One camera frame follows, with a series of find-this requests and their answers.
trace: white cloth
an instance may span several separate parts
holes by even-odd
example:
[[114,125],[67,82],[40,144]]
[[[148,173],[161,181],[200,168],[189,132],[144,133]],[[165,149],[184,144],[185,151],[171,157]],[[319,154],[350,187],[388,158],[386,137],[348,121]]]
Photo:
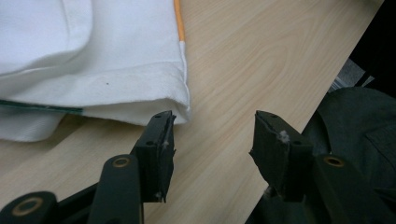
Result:
[[63,113],[188,121],[174,0],[0,1],[0,108],[0,138],[16,141],[47,138]]

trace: orange stripe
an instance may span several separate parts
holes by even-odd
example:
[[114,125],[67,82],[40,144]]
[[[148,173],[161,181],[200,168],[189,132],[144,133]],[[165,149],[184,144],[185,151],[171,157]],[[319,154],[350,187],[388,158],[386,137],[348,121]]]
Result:
[[178,39],[184,41],[184,24],[181,19],[180,0],[174,0],[177,21]]

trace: light wood surface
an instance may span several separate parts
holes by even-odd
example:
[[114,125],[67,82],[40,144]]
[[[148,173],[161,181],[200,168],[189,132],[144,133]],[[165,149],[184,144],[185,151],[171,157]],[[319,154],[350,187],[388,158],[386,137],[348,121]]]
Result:
[[[146,204],[146,223],[245,223],[266,187],[248,155],[255,111],[301,131],[381,3],[181,1],[192,121],[175,127],[168,203]],[[61,200],[88,187],[142,131],[68,116],[46,141],[0,141],[0,207],[30,191]]]

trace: dark green fabric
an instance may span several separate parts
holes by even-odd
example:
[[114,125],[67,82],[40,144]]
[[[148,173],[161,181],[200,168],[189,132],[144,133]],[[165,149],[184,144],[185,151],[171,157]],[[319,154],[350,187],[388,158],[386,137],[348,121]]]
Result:
[[[303,135],[314,155],[350,161],[388,206],[396,199],[396,100],[380,91],[345,88],[326,95]],[[247,224],[305,224],[301,203],[263,197]]]

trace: green stripe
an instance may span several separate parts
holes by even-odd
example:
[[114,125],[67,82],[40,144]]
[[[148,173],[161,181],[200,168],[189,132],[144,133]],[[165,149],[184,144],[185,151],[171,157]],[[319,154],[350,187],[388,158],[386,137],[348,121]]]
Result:
[[52,106],[52,105],[31,105],[31,104],[17,103],[6,100],[0,100],[0,106],[8,107],[8,108],[23,108],[23,109],[31,109],[31,110],[62,112],[66,114],[76,114],[76,115],[81,115],[83,111],[82,108],[62,107],[62,106]]

